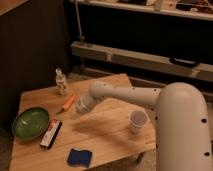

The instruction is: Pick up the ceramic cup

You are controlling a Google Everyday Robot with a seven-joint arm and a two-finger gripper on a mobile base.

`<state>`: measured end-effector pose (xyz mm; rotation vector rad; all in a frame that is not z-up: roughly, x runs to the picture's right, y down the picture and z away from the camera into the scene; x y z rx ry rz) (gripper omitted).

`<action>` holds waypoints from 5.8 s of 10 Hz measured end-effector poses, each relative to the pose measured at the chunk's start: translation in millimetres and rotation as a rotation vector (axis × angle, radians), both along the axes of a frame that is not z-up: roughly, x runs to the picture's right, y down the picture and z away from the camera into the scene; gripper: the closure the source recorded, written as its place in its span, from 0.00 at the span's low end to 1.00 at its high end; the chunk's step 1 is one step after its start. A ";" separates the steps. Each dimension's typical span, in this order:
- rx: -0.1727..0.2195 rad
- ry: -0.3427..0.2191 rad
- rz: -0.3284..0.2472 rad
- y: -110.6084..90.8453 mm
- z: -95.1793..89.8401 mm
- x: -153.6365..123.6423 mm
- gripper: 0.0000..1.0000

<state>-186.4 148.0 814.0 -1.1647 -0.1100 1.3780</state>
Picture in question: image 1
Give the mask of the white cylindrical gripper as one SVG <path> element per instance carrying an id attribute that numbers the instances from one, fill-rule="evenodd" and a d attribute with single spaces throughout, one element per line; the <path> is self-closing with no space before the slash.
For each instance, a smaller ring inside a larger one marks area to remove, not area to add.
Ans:
<path id="1" fill-rule="evenodd" d="M 85 94 L 79 98 L 79 100 L 76 103 L 76 111 L 81 114 L 89 113 L 91 112 L 95 106 L 99 103 L 99 101 L 91 96 L 90 94 Z M 76 120 L 79 118 L 78 113 L 72 113 L 70 118 L 71 120 Z"/>

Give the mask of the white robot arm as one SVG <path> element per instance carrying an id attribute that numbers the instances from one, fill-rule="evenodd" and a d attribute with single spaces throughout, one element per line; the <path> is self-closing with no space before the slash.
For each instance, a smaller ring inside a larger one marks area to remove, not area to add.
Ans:
<path id="1" fill-rule="evenodd" d="M 120 87 L 94 81 L 76 103 L 85 114 L 107 98 L 152 108 L 156 113 L 156 171 L 213 171 L 207 104 L 194 86 Z"/>

